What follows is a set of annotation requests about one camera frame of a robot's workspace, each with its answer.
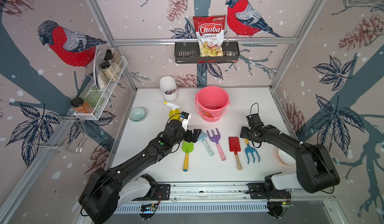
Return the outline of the light blue trowel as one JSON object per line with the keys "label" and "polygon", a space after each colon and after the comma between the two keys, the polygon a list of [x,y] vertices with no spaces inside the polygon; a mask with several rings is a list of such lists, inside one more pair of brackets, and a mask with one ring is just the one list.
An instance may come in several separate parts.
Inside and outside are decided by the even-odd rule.
{"label": "light blue trowel", "polygon": [[213,156],[214,152],[212,151],[211,147],[209,146],[209,144],[207,142],[207,138],[208,138],[208,135],[202,131],[201,134],[199,135],[198,141],[203,143],[208,155]]}

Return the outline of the blue fork yellow handle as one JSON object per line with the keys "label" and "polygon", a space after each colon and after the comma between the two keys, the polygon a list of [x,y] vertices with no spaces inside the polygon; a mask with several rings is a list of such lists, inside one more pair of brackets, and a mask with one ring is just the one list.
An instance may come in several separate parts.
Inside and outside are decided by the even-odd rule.
{"label": "blue fork yellow handle", "polygon": [[256,159],[258,160],[258,162],[260,162],[261,158],[260,158],[256,148],[251,147],[250,143],[249,143],[249,141],[247,139],[244,138],[244,141],[246,143],[245,154],[246,154],[246,157],[247,157],[247,160],[248,160],[247,163],[250,164],[250,162],[251,162],[250,156],[253,159],[253,163],[256,162]]}

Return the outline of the red spade wooden handle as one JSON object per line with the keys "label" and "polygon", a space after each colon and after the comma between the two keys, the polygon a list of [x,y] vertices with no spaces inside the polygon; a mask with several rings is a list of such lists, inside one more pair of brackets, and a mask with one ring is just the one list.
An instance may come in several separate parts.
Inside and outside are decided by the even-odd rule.
{"label": "red spade wooden handle", "polygon": [[242,165],[239,159],[238,153],[241,151],[240,140],[238,137],[229,137],[230,152],[233,152],[236,158],[237,167],[239,171],[242,171]]}

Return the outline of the green trowel yellow handle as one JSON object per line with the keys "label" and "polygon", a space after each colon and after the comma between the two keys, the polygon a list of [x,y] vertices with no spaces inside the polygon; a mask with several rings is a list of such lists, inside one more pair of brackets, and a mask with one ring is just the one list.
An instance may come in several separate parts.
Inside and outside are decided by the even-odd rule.
{"label": "green trowel yellow handle", "polygon": [[187,172],[189,169],[189,153],[194,150],[194,143],[184,141],[182,144],[182,150],[185,153],[183,171]]}

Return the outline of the purple fork pink handle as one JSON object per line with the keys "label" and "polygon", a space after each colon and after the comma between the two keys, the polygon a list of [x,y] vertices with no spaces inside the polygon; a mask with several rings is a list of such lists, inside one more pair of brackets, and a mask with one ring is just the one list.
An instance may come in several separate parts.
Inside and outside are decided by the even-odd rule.
{"label": "purple fork pink handle", "polygon": [[210,141],[214,142],[216,144],[216,147],[218,149],[218,152],[219,152],[219,155],[220,155],[220,158],[222,161],[225,161],[226,160],[226,156],[223,152],[223,149],[219,143],[220,139],[221,139],[221,135],[220,135],[220,132],[219,130],[216,128],[216,130],[211,130],[211,131],[208,131],[207,132],[208,134],[208,137],[210,139]]}

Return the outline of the yellow spray bottle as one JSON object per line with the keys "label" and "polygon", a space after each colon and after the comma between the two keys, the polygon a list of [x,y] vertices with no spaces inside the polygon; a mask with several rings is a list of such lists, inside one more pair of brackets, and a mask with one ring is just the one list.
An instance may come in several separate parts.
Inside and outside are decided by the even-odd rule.
{"label": "yellow spray bottle", "polygon": [[171,109],[169,113],[169,120],[179,120],[181,117],[179,107],[171,102],[164,102],[164,104]]}

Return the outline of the pink plastic bucket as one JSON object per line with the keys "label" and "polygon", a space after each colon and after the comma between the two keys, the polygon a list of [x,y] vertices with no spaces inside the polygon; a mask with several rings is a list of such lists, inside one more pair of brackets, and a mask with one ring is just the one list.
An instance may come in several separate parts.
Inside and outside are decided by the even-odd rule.
{"label": "pink plastic bucket", "polygon": [[195,95],[195,107],[204,121],[220,120],[230,107],[230,96],[222,88],[208,86]]}

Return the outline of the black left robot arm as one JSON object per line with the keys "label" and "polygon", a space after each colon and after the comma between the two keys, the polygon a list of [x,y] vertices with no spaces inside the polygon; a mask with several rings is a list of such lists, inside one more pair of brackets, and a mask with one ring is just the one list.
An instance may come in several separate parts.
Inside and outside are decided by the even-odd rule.
{"label": "black left robot arm", "polygon": [[201,129],[184,129],[179,120],[169,121],[141,152],[108,170],[101,167],[91,175],[79,198],[82,209],[95,224],[103,224],[122,202],[120,192],[134,177],[164,159],[174,145],[197,142],[201,133]]}

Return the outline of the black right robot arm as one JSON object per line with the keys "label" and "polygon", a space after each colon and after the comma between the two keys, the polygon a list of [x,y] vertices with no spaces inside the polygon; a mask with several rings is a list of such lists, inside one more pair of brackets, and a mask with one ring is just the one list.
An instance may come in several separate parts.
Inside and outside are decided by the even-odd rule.
{"label": "black right robot arm", "polygon": [[258,114],[247,116],[248,127],[243,126],[240,137],[251,142],[269,143],[296,161],[296,178],[308,193],[316,193],[340,184],[340,177],[327,149],[284,134],[273,125],[264,125]]}

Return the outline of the white plate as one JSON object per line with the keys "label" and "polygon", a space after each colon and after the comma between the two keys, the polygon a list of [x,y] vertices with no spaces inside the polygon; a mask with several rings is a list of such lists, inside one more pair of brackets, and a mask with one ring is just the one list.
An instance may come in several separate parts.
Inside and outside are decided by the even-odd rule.
{"label": "white plate", "polygon": [[278,156],[280,160],[286,165],[296,166],[296,160],[281,149],[278,149]]}

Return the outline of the light green bowl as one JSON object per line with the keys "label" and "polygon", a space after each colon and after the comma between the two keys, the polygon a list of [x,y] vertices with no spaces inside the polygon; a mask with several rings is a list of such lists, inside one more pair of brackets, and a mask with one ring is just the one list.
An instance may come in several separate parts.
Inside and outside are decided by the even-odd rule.
{"label": "light green bowl", "polygon": [[129,119],[133,122],[142,121],[147,115],[147,111],[143,107],[136,107],[130,111]]}

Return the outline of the white paper cup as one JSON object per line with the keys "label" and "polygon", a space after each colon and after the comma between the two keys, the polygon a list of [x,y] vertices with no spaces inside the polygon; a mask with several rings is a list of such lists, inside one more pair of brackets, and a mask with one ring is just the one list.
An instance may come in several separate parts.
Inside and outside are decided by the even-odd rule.
{"label": "white paper cup", "polygon": [[176,81],[171,76],[160,79],[160,89],[166,102],[174,102],[178,98]]}

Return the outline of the beige bottle black cap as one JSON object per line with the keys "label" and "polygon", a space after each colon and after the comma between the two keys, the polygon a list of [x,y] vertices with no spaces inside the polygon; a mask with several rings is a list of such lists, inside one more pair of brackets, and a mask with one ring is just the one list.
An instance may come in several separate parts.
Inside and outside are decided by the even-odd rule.
{"label": "beige bottle black cap", "polygon": [[121,68],[119,66],[119,63],[115,60],[113,52],[112,52],[111,49],[107,49],[106,50],[106,54],[105,54],[104,60],[106,62],[108,62],[114,68],[116,73],[120,73],[121,72]]}
{"label": "beige bottle black cap", "polygon": [[115,69],[110,65],[109,62],[103,62],[101,65],[100,65],[104,75],[107,77],[108,80],[110,81],[113,81],[113,82],[117,82],[118,81],[118,77],[116,75],[116,71]]}

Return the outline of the orange jar black lid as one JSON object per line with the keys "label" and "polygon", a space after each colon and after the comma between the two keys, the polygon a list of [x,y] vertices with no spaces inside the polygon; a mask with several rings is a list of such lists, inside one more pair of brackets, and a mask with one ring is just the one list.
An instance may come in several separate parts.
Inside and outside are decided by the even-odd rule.
{"label": "orange jar black lid", "polygon": [[93,112],[93,108],[92,106],[86,102],[84,99],[80,98],[80,97],[76,97],[74,99],[72,99],[70,101],[70,104],[72,106],[72,108],[77,112],[77,113],[85,113],[85,114],[88,114],[88,113],[92,113]]}

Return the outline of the red cassava chips bag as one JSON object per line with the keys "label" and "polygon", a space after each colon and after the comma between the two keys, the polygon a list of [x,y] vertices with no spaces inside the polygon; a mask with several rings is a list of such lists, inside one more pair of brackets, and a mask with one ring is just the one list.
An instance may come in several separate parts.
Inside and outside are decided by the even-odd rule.
{"label": "red cassava chips bag", "polygon": [[224,55],[226,16],[193,17],[201,57],[221,57]]}

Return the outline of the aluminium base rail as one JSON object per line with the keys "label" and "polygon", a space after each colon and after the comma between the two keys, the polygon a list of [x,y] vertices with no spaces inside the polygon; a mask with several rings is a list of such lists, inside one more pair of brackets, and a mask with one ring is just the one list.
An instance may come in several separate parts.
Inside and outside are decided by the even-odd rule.
{"label": "aluminium base rail", "polygon": [[200,213],[268,213],[281,217],[300,202],[321,201],[328,204],[334,196],[323,192],[308,194],[302,190],[283,190],[265,194],[261,182],[157,183],[144,178],[128,183],[119,193],[112,193],[112,202],[105,203],[102,213],[91,204],[86,214],[96,221],[105,221],[113,214],[139,214],[148,220],[155,214]]}

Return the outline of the black wall basket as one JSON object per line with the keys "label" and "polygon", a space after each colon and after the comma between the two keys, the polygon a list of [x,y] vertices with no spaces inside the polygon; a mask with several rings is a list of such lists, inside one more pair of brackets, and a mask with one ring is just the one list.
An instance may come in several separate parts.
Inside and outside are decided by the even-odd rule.
{"label": "black wall basket", "polygon": [[201,57],[198,42],[175,43],[175,62],[178,64],[237,63],[240,56],[238,42],[223,44],[223,56]]}

